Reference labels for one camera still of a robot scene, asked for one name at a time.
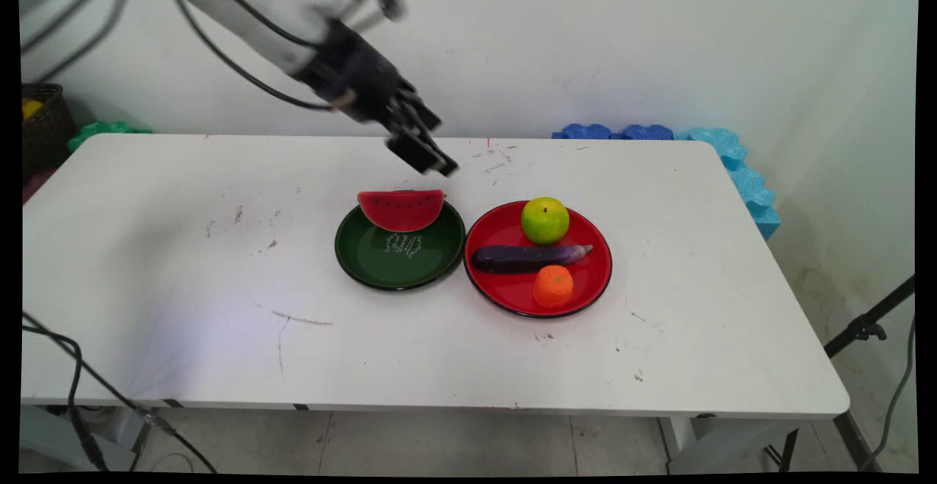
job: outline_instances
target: wicker basket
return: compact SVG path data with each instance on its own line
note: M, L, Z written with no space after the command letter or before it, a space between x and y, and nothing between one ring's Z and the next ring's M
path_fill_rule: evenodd
M23 184L46 168L58 167L68 158L68 139L77 127L61 97L61 86L51 83L21 84L21 97L41 101L42 108L23 122Z

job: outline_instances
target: black cable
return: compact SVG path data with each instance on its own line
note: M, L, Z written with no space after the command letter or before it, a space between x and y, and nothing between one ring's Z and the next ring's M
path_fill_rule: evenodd
M60 27L60 25L64 23L69 17L71 17L75 11L78 10L78 8L84 6L87 1L88 0L74 0L72 4L70 4L65 10L61 11L61 13L56 16L56 19L53 19L53 21L47 24L43 30L40 30L40 33L26 41L26 44L20 46L20 56L28 53L28 51L32 50L34 46L40 44L43 40L45 40L46 37L49 37L49 34L53 33L56 28Z
M110 391L111 394L113 394L114 397L117 398L117 400L120 400L121 403L123 403L124 405L127 405L127 407L130 407L130 409L132 409L134 412L140 415L140 417L142 417L144 421L147 421L148 423L151 423L157 426L158 428L161 428L161 430L166 431L166 433L170 434L172 437L178 440L181 444L187 447L188 450L191 451L192 454L195 455L196 458L198 458L198 460L201 461L201 463L205 464L205 467L207 467L210 472L217 473L217 470L214 469L214 466L211 465L204 456L202 456L201 452L198 451L194 447L194 445L191 445L189 441L185 440L184 437L181 434L179 434L177 430L174 430L174 428L171 427L171 425L168 424L166 420L164 420L161 417L158 417L158 415L153 414L146 409L143 409L143 407L140 407L140 405L133 403L133 401L128 400L128 398L124 397L124 395L121 394L120 391L115 390L113 385L109 384L106 380L104 380L104 378L101 377L101 375L98 374L97 371L91 368L91 366L88 365L83 360L83 358L81 358L81 350L78 348L78 344L76 343L76 341L71 340L71 338L68 338L66 336L61 336L60 334L51 332L50 330L48 330L47 327L45 327L45 325L41 324L39 321L36 320L36 318L27 314L25 311L23 312L23 317L26 318L26 320L29 321L29 323L33 324L34 327L37 328L37 330L41 331L41 332L38 332L39 334L45 334L49 336L51 340L53 340L54 343L56 343L61 348L61 350L64 350L66 353L68 353L68 355L75 358L75 361L78 362L79 366L81 368L84 368L85 371L88 371L88 373L91 374L91 377L96 379L97 383L100 383L104 388ZM26 325L23 325L23 330L27 330L27 328L29 327L26 327ZM73 344L75 351L68 350L68 347L64 346L63 343Z
M153 464L153 467L150 468L150 472L152 473L153 470L157 469L157 467L160 466L160 464L162 463L162 461L164 461L164 460L166 460L166 458L170 458L170 457L182 457L182 460L184 460L185 463L188 464L188 471L189 471L190 473L195 473L195 467L192 465L192 461L191 461L191 460L188 460L188 457L185 456L185 455L183 455L183 454L181 454L181 453L170 453L170 454L164 456L163 458L160 458L160 459L157 461L157 463Z
M111 31L114 30L114 26L117 26L117 21L120 21L121 14L124 13L124 6L127 6L127 0L114 0L113 7L111 8L111 16L108 17L104 26L97 31L97 34L94 35L90 40L87 41L80 49L74 51L71 56L68 56L64 61L57 64L52 70L40 76L34 83L46 83L51 78L56 77L58 73L62 70L65 70L68 67L71 67L71 64L75 63L77 60L81 59L84 54L87 54L88 51L97 47L97 44L104 40Z
M81 377L81 347L78 346L77 341L74 341L72 338L66 336L61 336L60 334L54 334L47 330L40 330L40 328L27 327L23 325L23 330L27 332L33 332L34 334L41 334L43 336L48 336L53 338L56 343L68 343L71 345L71 348L74 350L75 358L75 375L71 378L71 388L68 390L68 417L71 419L71 426L75 430L75 435L78 437L79 443L81 444L81 450L84 451L84 455L88 457L88 460L94 464L94 467L97 467L100 471L107 471L107 464L104 462L104 454L101 452L100 446L97 444L97 441L94 440L94 435L91 435L91 431L88 431L87 424L84 423L81 414L78 412L78 408L75 406L75 391L78 390L78 380Z
M901 390L904 388L904 384L908 383L908 378L911 377L911 369L914 367L914 319L916 317L911 317L911 331L908 334L908 366L904 370L904 376L901 377L901 381L897 384L894 396L891 397L891 403L888 403L888 412L884 415L884 427L881 430L881 441L879 447L873 451L873 454L866 458L866 461L859 467L860 471L864 471L869 464L873 463L877 456L884 450L884 444L888 441L888 428L891 427L891 414L895 411L895 404L897 404L897 397L901 395Z
M198 23L196 23L194 17L192 17L192 14L190 13L190 11L188 11L188 8L185 7L185 2L183 0L174 0L174 1L176 5L179 7L179 10L182 11L182 15L185 17L185 20L188 22L188 26L192 27L192 30L195 31L195 33L198 35L198 38L200 38L201 42L204 43L205 46L207 46L209 49L211 49L215 56L218 56L218 58L220 58L221 61L224 61L224 63L227 64L228 67L230 67L232 70L240 74L241 77L243 77L245 80L250 81L251 83L254 84L254 86L257 86L258 88L260 88L260 90L265 91L267 94L270 94L270 96L273 96L277 98L278 100L283 100L286 103L292 103L296 105L297 107L302 107L304 109L311 109L314 111L334 110L332 109L332 107L329 107L328 105L317 105L315 103L306 103L305 101L302 101L302 100L296 100L295 97L287 96L287 94L283 94L281 91L278 91L275 88L272 88L271 86L267 86L267 84L264 83L263 81L258 80L254 76L251 76L251 74L249 74L246 70L244 70L244 68L241 68L240 64L234 63L234 60L232 60L230 57L225 56L223 51L218 49L217 46L214 46L214 43L211 40L209 40L208 36L204 33L204 31L201 31L201 27L198 26Z
M315 50L315 51L318 50L317 44L310 43L307 40L302 40L302 38L296 37L293 34L288 33L288 31L284 30L280 26L277 26L277 24L274 23L274 21L267 19L267 17L264 16L264 14L261 14L260 12L258 12L257 8L250 6L250 4L247 3L247 1L245 0L234 0L234 1L237 4L241 4L241 7L243 7L244 10L247 10L247 13L254 16L254 19L263 23L264 26L274 31L275 34L277 34L279 37L283 37L284 40L288 40L292 43L296 43L297 45L302 45L304 47L309 47L310 49Z

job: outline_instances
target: table leg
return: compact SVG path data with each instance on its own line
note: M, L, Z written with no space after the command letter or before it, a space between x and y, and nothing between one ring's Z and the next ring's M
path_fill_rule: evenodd
M104 462L111 471L129 471L133 464L133 451L94 434L101 448ZM20 447L33 450L74 467L97 471L81 450L81 442L71 422L49 414L33 405L20 405Z
M662 418L660 424L670 455L667 469L670 474L719 473L805 423L797 420L706 418L700 427L706 431L697 438L698 431L693 430L690 418Z

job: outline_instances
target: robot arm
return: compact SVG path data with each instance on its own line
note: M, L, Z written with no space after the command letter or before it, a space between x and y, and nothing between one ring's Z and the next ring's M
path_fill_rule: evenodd
M458 169L429 135L441 120L393 64L342 23L361 0L188 1L333 108L387 128L387 146L413 169L443 176ZM403 13L401 0L378 3L388 19Z

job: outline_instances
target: floor tile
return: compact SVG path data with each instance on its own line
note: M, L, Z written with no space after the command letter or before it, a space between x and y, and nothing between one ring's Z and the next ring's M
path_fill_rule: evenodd
M535 414L334 413L321 474L575 475L570 421Z
M783 453L785 438L783 435L772 440L771 445L777 453ZM813 425L807 424L800 428L797 434L794 456L791 458L791 471L834 471L826 458L820 438L813 430ZM773 463L763 450L759 450L732 464L723 473L777 473L777 464Z
M33 450L20 450L20 473L58 473L64 463Z
M656 418L571 417L580 477L667 474Z
M329 413L161 409L218 473L317 474ZM175 438L151 428L135 471L207 473Z
M820 445L826 453L826 459L832 471L856 471L856 463L846 448L840 430L836 428L833 420L814 420L810 422L813 430L820 439Z

